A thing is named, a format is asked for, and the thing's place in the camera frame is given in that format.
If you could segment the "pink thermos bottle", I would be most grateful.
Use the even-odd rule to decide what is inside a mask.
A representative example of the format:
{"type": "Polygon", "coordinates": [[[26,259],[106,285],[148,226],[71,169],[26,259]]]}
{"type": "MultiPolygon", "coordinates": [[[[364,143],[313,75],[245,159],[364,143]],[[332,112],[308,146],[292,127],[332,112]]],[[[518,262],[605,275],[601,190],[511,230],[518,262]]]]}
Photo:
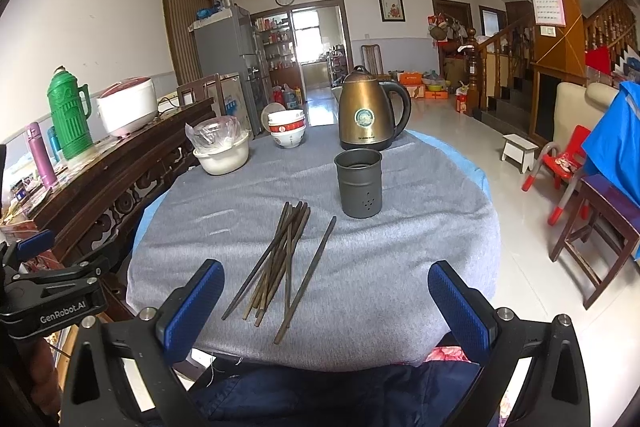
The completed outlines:
{"type": "Polygon", "coordinates": [[[30,153],[32,153],[32,158],[34,158],[42,185],[45,188],[54,187],[58,178],[56,177],[46,146],[44,145],[38,122],[34,121],[27,126],[26,136],[29,150],[30,153]]]}

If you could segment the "framed wall picture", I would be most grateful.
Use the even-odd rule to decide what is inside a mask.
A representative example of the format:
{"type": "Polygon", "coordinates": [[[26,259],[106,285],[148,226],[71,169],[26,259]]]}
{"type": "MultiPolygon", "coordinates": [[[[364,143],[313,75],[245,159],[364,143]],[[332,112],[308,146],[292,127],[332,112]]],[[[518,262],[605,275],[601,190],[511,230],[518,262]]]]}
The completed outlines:
{"type": "Polygon", "coordinates": [[[406,20],[404,2],[402,0],[378,0],[383,22],[401,22],[406,20]]]}

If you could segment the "dark chopstick bundle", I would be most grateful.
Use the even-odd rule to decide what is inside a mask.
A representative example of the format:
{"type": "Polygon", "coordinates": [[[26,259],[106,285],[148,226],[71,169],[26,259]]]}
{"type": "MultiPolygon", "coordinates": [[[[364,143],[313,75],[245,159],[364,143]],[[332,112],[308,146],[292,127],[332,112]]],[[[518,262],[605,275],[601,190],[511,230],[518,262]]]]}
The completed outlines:
{"type": "Polygon", "coordinates": [[[271,242],[265,249],[265,251],[260,255],[254,267],[248,273],[246,279],[240,285],[238,291],[235,293],[234,297],[228,304],[227,309],[224,310],[224,313],[221,315],[221,320],[227,320],[229,315],[239,306],[242,298],[244,297],[247,288],[252,285],[254,282],[254,278],[260,269],[262,269],[262,265],[266,262],[269,256],[276,251],[277,246],[280,244],[281,239],[286,231],[288,231],[288,227],[292,225],[292,223],[297,219],[298,216],[302,214],[304,208],[304,204],[299,202],[296,206],[291,206],[288,202],[284,205],[283,210],[281,212],[281,219],[278,222],[278,226],[276,231],[274,232],[273,238],[271,242]]]}

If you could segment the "small white stool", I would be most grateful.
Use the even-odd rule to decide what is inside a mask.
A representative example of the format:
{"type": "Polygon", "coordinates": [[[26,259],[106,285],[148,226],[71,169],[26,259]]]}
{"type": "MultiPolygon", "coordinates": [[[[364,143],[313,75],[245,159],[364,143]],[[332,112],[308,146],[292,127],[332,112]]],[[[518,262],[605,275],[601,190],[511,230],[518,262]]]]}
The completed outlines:
{"type": "Polygon", "coordinates": [[[538,146],[515,133],[503,135],[503,140],[501,160],[506,161],[507,159],[512,159],[518,164],[521,173],[532,170],[535,164],[538,146]]]}

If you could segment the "dark chopstick apart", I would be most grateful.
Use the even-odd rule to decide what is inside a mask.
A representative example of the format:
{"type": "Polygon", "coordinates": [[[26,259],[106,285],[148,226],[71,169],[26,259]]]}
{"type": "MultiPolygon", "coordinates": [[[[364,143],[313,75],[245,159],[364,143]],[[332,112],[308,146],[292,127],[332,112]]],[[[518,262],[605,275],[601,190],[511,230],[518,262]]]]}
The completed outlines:
{"type": "Polygon", "coordinates": [[[318,264],[320,263],[320,260],[322,258],[322,255],[326,250],[326,244],[329,242],[329,238],[335,228],[336,221],[337,221],[337,217],[333,216],[331,221],[328,224],[328,227],[326,228],[326,231],[322,236],[321,242],[316,252],[314,253],[314,257],[311,259],[310,265],[307,271],[305,272],[302,283],[300,283],[300,286],[296,291],[293,302],[291,303],[291,306],[288,308],[288,311],[286,311],[283,322],[277,331],[277,335],[273,339],[273,343],[275,345],[278,345],[282,341],[286,332],[290,328],[291,322],[299,306],[299,303],[302,301],[303,297],[305,296],[306,290],[311,282],[312,277],[314,276],[314,272],[316,272],[318,268],[318,264]]]}

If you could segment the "red child chair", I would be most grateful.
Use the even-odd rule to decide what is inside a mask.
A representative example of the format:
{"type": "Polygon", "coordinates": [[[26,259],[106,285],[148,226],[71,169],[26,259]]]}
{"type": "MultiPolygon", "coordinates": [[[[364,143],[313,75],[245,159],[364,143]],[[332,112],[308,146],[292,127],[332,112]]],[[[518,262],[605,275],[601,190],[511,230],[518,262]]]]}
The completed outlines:
{"type": "Polygon", "coordinates": [[[546,167],[553,174],[554,187],[565,185],[565,191],[548,217],[548,225],[553,227],[562,216],[566,205],[573,196],[578,183],[584,175],[586,153],[582,149],[585,139],[590,135],[590,130],[578,124],[575,127],[570,141],[563,152],[560,151],[558,142],[547,143],[535,161],[534,167],[526,176],[522,185],[522,191],[527,192],[534,184],[541,167],[546,167]]]}

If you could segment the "blue cloth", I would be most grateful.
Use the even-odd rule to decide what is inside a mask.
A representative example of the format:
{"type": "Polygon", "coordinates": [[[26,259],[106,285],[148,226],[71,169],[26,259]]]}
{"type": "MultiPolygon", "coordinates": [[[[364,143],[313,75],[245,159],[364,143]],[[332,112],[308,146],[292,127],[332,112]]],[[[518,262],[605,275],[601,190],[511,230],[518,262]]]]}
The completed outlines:
{"type": "Polygon", "coordinates": [[[640,204],[640,120],[638,82],[624,81],[582,149],[585,173],[600,173],[631,202],[640,204]]]}

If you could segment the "white rice cooker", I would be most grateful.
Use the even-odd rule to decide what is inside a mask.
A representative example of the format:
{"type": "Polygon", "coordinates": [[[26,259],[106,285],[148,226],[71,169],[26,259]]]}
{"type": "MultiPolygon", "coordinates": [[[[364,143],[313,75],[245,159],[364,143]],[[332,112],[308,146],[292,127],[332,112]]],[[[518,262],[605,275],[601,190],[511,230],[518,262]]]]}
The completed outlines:
{"type": "Polygon", "coordinates": [[[96,99],[107,134],[115,138],[134,133],[158,114],[155,87],[150,77],[116,82],[96,99]]]}

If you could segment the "red white stacked bowls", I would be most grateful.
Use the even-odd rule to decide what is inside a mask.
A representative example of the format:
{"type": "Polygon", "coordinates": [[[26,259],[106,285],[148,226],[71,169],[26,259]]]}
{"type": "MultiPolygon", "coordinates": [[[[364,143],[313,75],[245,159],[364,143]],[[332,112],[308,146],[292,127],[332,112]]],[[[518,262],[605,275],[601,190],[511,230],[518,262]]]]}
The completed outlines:
{"type": "Polygon", "coordinates": [[[287,109],[268,115],[268,130],[277,146],[295,148],[302,143],[306,130],[303,109],[287,109]]]}

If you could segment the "green thermos jug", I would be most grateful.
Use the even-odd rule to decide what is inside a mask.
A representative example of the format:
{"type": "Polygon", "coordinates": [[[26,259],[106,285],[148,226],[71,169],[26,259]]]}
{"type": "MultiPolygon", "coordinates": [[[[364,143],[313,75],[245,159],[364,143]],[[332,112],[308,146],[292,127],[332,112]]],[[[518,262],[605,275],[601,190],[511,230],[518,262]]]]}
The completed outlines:
{"type": "Polygon", "coordinates": [[[92,147],[88,119],[92,114],[89,88],[79,86],[77,78],[64,66],[55,69],[47,97],[53,127],[66,160],[92,147]]]}

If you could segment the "brown chopstick bundle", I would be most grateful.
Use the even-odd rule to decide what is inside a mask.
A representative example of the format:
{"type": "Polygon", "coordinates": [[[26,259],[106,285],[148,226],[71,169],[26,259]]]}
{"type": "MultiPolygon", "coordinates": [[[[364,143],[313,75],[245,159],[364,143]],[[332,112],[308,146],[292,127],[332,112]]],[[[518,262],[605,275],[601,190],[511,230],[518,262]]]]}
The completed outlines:
{"type": "Polygon", "coordinates": [[[262,324],[268,307],[278,291],[282,277],[285,276],[293,256],[295,245],[306,227],[307,220],[308,204],[306,202],[299,202],[295,207],[292,207],[288,202],[285,204],[283,217],[277,228],[278,232],[282,231],[280,241],[270,251],[265,264],[259,270],[258,281],[252,295],[250,295],[250,303],[243,314],[244,320],[253,315],[256,327],[262,324]]]}
{"type": "Polygon", "coordinates": [[[286,242],[285,242],[285,259],[284,259],[284,308],[283,313],[284,317],[288,314],[288,310],[290,309],[291,304],[291,260],[292,260],[292,252],[293,252],[293,235],[295,228],[295,221],[297,219],[298,208],[297,206],[292,210],[292,221],[288,225],[288,229],[286,230],[286,242]]]}

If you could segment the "grey metal utensil holder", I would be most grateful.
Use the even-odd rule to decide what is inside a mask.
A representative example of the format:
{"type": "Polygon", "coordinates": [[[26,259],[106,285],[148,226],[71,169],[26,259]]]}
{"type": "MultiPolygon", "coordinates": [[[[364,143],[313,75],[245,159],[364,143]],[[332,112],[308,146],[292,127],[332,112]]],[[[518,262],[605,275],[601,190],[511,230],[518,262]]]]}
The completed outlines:
{"type": "Polygon", "coordinates": [[[382,208],[382,159],[378,150],[354,148],[334,158],[345,215],[368,219],[382,208]]]}

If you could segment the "grey tablecloth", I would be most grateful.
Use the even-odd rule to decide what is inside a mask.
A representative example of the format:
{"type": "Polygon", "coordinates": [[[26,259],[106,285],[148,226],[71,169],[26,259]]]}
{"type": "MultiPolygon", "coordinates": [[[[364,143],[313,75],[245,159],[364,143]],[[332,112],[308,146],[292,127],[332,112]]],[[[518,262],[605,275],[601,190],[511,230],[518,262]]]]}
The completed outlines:
{"type": "Polygon", "coordinates": [[[250,143],[239,170],[211,176],[194,168],[175,181],[128,268],[132,309],[158,306],[206,259],[224,266],[226,283],[198,347],[272,364],[351,371],[423,361],[446,333],[428,295],[430,266],[445,260],[486,296],[495,292],[500,225],[485,192],[438,148],[401,135],[384,150],[382,208],[369,219],[342,210],[333,127],[306,131],[298,147],[250,143]],[[293,257],[291,303],[333,216],[335,228],[290,328],[284,284],[258,327],[227,309],[270,243],[286,204],[306,202],[310,218],[293,257]]]}

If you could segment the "wooden staircase railing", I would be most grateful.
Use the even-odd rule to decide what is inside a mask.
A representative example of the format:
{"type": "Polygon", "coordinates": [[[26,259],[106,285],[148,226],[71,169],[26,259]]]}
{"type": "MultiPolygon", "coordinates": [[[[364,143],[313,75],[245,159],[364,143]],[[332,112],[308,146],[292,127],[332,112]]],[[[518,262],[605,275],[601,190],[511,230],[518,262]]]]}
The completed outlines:
{"type": "Polygon", "coordinates": [[[530,2],[509,2],[505,28],[484,41],[470,39],[468,113],[492,109],[518,78],[537,80],[546,75],[584,83],[594,62],[611,69],[626,52],[638,50],[636,23],[625,0],[608,0],[553,37],[535,24],[530,2]]]}

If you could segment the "dark wooden stool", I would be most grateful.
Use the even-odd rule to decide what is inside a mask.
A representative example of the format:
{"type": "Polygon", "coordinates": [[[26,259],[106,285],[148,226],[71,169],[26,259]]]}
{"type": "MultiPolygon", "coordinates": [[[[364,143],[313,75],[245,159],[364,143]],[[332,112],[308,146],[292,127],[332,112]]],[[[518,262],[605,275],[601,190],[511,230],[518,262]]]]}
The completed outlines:
{"type": "Polygon", "coordinates": [[[550,251],[555,262],[566,251],[593,286],[593,292],[582,305],[588,310],[622,271],[639,248],[639,207],[602,174],[585,176],[580,181],[577,207],[568,218],[558,240],[550,251]],[[615,254],[615,261],[600,277],[575,245],[587,243],[596,234],[615,254]]]}

